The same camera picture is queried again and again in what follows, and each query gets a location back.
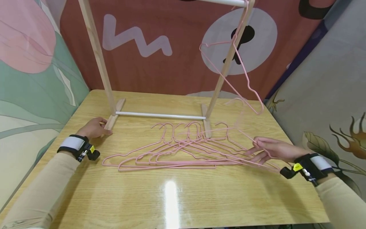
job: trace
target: wooden rack leg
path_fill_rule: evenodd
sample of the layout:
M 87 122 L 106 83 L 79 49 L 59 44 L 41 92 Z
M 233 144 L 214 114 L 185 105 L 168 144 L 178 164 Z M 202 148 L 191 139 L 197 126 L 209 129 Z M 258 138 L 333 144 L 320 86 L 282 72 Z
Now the wooden rack leg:
M 248 5 L 248 12 L 247 14 L 245 14 L 245 9 L 243 10 L 243 14 L 242 16 L 240 17 L 240 21 L 239 21 L 239 25 L 240 25 L 240 22 L 243 20 L 244 16 L 244 22 L 242 24 L 242 26 L 239 29 L 239 32 L 238 32 L 238 37 L 235 41 L 235 46 L 237 47 L 238 44 L 239 44 L 239 41 L 243 35 L 243 32 L 244 32 L 244 29 L 245 27 L 247 26 L 248 24 L 248 18 L 249 18 L 249 15 L 253 9 L 253 5 L 254 5 L 254 2 L 255 0 L 249 0 L 249 5 Z M 230 49 L 229 49 L 229 52 L 226 56 L 226 61 L 225 61 L 225 64 L 221 70 L 221 74 L 226 77 L 229 73 L 229 70 L 230 70 L 230 67 L 231 67 L 231 62 L 232 62 L 232 59 L 235 55 L 235 47 L 233 45 L 230 46 Z M 223 83 L 224 83 L 224 79 L 222 77 L 219 77 L 219 80 L 216 84 L 216 88 L 215 88 L 215 92 L 213 93 L 213 96 L 211 98 L 211 102 L 210 102 L 210 105 L 208 106 L 208 109 L 207 109 L 207 112 L 206 112 L 206 120 L 208 120 L 211 116 L 211 113 L 212 113 L 212 110 L 213 110 L 213 107 L 215 106 L 215 103 L 216 103 L 216 100 L 217 98 L 219 97 L 219 93 L 221 91 L 221 88 L 223 86 Z
M 117 106 L 116 106 L 116 110 L 117 111 L 121 111 L 122 110 L 125 101 L 126 101 L 126 99 L 120 99 L 117 102 Z M 108 118 L 107 124 L 105 125 L 104 129 L 106 129 L 106 130 L 112 130 L 113 129 L 113 126 L 114 126 L 114 123 L 116 122 L 117 118 L 118 118 L 118 115 L 111 115 Z
M 112 94 L 111 83 L 108 78 L 107 67 L 105 66 L 102 47 L 100 46 L 97 28 L 93 19 L 92 10 L 90 8 L 89 0 L 79 0 L 81 12 L 83 14 L 86 30 L 88 31 L 91 46 L 94 51 L 95 60 L 97 61 L 100 77 L 102 78 L 105 93 L 111 110 L 111 115 L 116 115 L 116 103 Z
M 201 104 L 201 109 L 202 109 L 202 116 L 206 116 L 207 113 L 207 106 L 206 104 Z M 212 137 L 212 132 L 211 132 L 211 122 L 209 119 L 203 120 L 203 127 L 205 128 L 205 136 L 206 138 L 211 138 Z

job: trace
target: black wrist strap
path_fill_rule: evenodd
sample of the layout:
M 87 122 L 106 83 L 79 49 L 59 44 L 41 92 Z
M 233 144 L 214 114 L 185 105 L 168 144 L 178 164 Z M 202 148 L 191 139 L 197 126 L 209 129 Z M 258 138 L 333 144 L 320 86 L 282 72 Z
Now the black wrist strap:
M 62 142 L 57 153 L 60 151 L 72 153 L 79 162 L 84 159 L 85 155 L 88 156 L 89 160 L 96 160 L 100 156 L 99 151 L 95 150 L 94 146 L 89 143 L 87 137 L 75 134 L 70 135 Z
M 319 154 L 306 154 L 295 160 L 295 164 L 291 169 L 284 167 L 280 173 L 287 179 L 293 178 L 300 173 L 307 181 L 314 186 L 318 186 L 317 180 L 325 178 L 334 170 L 331 165 Z

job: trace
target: black silhouette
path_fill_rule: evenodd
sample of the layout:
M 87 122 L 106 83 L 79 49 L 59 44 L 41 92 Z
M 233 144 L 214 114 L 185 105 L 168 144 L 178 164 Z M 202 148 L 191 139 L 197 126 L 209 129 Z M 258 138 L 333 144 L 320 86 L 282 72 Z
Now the black silhouette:
M 234 29 L 232 31 L 231 38 L 234 36 L 235 32 L 236 32 L 236 29 Z M 239 50 L 241 44 L 245 44 L 245 43 L 251 41 L 254 38 L 254 35 L 255 35 L 254 29 L 250 25 L 246 26 L 245 29 L 244 29 L 243 35 L 242 35 L 242 37 L 239 41 L 239 44 L 238 44 L 238 47 L 237 47 L 238 50 Z M 233 60 L 235 59 L 236 64 L 240 64 L 239 57 L 236 53 L 235 53 L 235 55 L 232 59 Z
M 332 6 L 333 4 L 325 8 L 316 8 L 310 5 L 309 0 L 300 0 L 299 13 L 304 18 L 321 20 L 326 16 Z

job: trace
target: white circle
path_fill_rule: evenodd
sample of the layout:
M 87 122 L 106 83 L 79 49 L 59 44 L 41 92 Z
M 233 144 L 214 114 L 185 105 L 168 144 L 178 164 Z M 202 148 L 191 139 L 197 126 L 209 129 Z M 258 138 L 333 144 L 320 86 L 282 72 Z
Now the white circle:
M 212 44 L 221 41 L 229 41 L 231 33 L 237 28 L 243 9 L 233 10 L 217 19 L 207 30 L 202 39 L 202 43 Z M 241 44 L 239 54 L 242 57 L 245 69 L 250 72 L 261 65 L 271 54 L 277 40 L 277 26 L 272 17 L 265 11 L 253 8 L 249 22 L 254 29 L 254 37 L 251 41 Z M 229 51 L 229 44 L 218 44 L 210 47 L 202 45 L 202 51 L 211 60 L 211 62 L 221 70 Z M 206 66 L 213 72 L 217 73 L 215 68 L 201 54 Z M 243 74 L 244 70 L 235 60 L 231 63 L 229 75 Z

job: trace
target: yellow label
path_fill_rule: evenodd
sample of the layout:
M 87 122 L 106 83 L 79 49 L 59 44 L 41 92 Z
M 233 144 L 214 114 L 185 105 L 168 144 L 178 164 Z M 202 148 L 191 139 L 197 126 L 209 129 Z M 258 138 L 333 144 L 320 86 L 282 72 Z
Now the yellow label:
M 303 169 L 303 167 L 299 163 L 294 164 L 294 167 L 292 168 L 292 170 L 294 170 L 295 172 L 301 169 Z

